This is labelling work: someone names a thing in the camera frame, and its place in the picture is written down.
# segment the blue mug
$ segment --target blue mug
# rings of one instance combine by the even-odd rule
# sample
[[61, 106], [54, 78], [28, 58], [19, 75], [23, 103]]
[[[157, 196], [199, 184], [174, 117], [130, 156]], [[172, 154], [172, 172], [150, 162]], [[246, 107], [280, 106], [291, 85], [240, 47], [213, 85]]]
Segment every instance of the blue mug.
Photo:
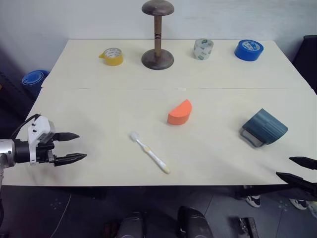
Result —
[[261, 109], [242, 126], [240, 134], [255, 147], [261, 147], [277, 141], [287, 130], [283, 123]]

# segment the yellow tape roll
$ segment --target yellow tape roll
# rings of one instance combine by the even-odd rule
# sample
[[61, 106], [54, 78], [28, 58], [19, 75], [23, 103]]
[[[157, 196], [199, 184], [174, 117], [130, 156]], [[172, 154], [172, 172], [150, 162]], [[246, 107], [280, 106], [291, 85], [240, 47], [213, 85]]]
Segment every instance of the yellow tape roll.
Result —
[[111, 66], [116, 66], [122, 64], [123, 62], [122, 51], [118, 48], [106, 49], [102, 54], [99, 55], [99, 58], [105, 59], [105, 64]]

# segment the blue roll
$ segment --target blue roll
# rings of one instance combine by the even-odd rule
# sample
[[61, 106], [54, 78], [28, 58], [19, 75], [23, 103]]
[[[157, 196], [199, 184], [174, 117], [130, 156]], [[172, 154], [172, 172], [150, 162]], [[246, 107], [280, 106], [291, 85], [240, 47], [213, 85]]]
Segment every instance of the blue roll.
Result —
[[255, 61], [258, 59], [263, 50], [264, 47], [259, 42], [253, 40], [242, 40], [239, 41], [234, 54], [239, 59], [245, 61]]
[[49, 73], [50, 72], [46, 70], [35, 70], [29, 72], [23, 77], [22, 84], [34, 98], [37, 98], [42, 88], [42, 83]]

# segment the white table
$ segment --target white table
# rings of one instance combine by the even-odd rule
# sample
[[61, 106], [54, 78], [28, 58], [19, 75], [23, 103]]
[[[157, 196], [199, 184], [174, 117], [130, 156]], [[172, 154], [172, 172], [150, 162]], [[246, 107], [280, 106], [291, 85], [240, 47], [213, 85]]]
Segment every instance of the white table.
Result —
[[[59, 132], [81, 137], [55, 144], [54, 153], [87, 153], [71, 165], [16, 165], [3, 184], [47, 186], [283, 184], [275, 172], [316, 181], [314, 171], [290, 156], [317, 158], [317, 100], [273, 41], [261, 41], [255, 62], [235, 57], [238, 41], [216, 40], [211, 58], [190, 52], [193, 40], [163, 41], [174, 65], [154, 71], [141, 55], [150, 40], [70, 40], [30, 115], [41, 113]], [[104, 65], [98, 54], [123, 50], [124, 63]], [[193, 105], [182, 126], [166, 124], [167, 114], [185, 99]], [[239, 137], [241, 126], [264, 108], [286, 126], [278, 141], [253, 148]], [[164, 174], [128, 134], [141, 139], [169, 165]], [[24, 128], [19, 138], [25, 138]]]

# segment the toothbrush bristles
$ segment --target toothbrush bristles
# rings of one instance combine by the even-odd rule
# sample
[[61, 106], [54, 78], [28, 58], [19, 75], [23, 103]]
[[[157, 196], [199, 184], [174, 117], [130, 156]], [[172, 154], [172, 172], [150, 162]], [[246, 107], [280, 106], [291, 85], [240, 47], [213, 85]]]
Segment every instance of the toothbrush bristles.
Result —
[[130, 137], [133, 141], [136, 141], [137, 139], [139, 139], [139, 135], [135, 131], [130, 132]]

